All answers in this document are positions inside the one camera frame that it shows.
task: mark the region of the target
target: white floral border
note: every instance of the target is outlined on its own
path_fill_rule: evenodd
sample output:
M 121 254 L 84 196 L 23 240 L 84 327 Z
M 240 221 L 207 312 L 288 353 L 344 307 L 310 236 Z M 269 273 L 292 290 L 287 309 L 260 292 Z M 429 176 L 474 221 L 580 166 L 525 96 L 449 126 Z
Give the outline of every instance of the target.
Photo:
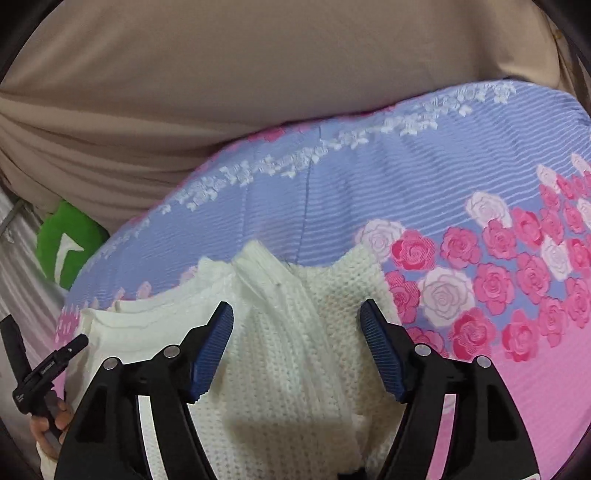
M 471 103 L 484 103 L 488 98 L 492 98 L 495 103 L 505 105 L 509 97 L 516 93 L 515 84 L 509 80 L 480 82 L 464 85 L 449 93 L 430 96 L 425 101 L 417 103 L 413 107 L 414 112 L 410 114 L 391 115 L 394 110 L 386 110 L 384 111 L 386 118 L 382 124 L 341 131 L 330 140 L 320 139 L 320 144 L 316 147 L 304 147 L 281 158 L 267 155 L 263 159 L 243 160 L 232 166 L 220 167 L 212 174 L 189 181 L 186 186 L 166 198 L 154 212 L 166 215 L 172 211 L 175 203 L 185 205 L 194 212 L 204 203 L 216 200 L 221 190 L 236 185 L 246 186 L 260 174 L 268 176 L 279 174 L 292 179 L 299 172 L 307 170 L 311 163 L 317 164 L 329 152 L 343 148 L 355 150 L 358 146 L 369 143 L 372 135 L 398 132 L 403 137 L 417 135 L 427 129 L 436 130 L 437 119 L 440 116 L 455 112 L 465 117 L 473 112 Z M 83 271 L 89 271 L 101 258 L 109 258 L 120 245 L 127 243 L 132 237 L 137 238 L 139 233 L 149 225 L 150 218 L 147 217 L 123 235 L 111 239 L 86 263 Z

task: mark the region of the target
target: blue gripper pad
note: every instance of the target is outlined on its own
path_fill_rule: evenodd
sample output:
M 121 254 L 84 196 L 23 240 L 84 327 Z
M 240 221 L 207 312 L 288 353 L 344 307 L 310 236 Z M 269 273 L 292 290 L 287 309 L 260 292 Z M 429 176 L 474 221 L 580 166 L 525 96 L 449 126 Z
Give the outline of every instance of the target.
M 193 364 L 191 395 L 195 400 L 209 391 L 213 376 L 228 345 L 234 328 L 232 307 L 225 302 L 220 303 L 209 322 L 214 322 L 213 329 Z
M 361 305 L 359 311 L 361 331 L 365 335 L 365 340 L 374 358 L 374 363 L 378 367 L 386 391 L 394 395 L 396 400 L 402 401 L 406 393 L 402 382 L 402 363 L 388 339 L 385 326 L 382 325 L 385 323 L 385 319 L 382 317 L 382 321 L 378 320 L 377 315 L 381 315 L 381 313 L 375 312 L 372 305 L 377 309 L 373 300 L 368 300 Z

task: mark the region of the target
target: brown fabric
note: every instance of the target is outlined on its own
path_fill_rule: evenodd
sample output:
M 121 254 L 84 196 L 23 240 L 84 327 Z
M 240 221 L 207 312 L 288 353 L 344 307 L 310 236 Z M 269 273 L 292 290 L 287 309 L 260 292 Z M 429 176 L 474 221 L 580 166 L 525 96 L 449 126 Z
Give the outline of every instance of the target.
M 0 86 L 0 170 L 113 231 L 220 142 L 502 77 L 573 89 L 531 0 L 64 0 Z

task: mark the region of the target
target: white garment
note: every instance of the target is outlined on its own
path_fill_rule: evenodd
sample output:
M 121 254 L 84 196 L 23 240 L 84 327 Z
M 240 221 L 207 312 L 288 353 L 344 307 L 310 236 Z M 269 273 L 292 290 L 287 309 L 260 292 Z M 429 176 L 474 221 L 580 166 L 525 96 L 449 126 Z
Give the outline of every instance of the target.
M 282 264 L 256 242 L 231 264 L 202 259 L 195 278 L 174 290 L 120 301 L 114 312 L 82 311 L 89 346 L 70 374 L 73 404 L 105 358 L 152 358 L 226 301 L 234 330 L 210 391 L 189 406 L 216 476 L 335 480 L 362 465 L 374 476 L 403 407 L 385 392 L 358 326 L 367 298 L 398 319 L 363 247 L 327 268 Z M 140 399 L 140 416 L 152 477 L 166 479 L 149 398 Z

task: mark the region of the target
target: silver screw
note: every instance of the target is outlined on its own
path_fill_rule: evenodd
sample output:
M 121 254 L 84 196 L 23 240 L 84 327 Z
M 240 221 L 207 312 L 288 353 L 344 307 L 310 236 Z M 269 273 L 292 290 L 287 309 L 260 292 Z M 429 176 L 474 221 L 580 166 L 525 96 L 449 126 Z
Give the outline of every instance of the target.
M 181 349 L 176 345 L 170 345 L 164 349 L 164 356 L 166 358 L 174 358 L 179 355 Z
M 113 370 L 118 363 L 119 361 L 114 356 L 112 356 L 103 362 L 103 368 L 105 370 Z
M 492 365 L 491 359 L 484 355 L 477 357 L 476 363 L 482 368 L 489 368 Z
M 431 348 L 428 345 L 425 345 L 424 343 L 419 343 L 417 346 L 415 346 L 414 351 L 417 355 L 420 356 L 431 355 Z

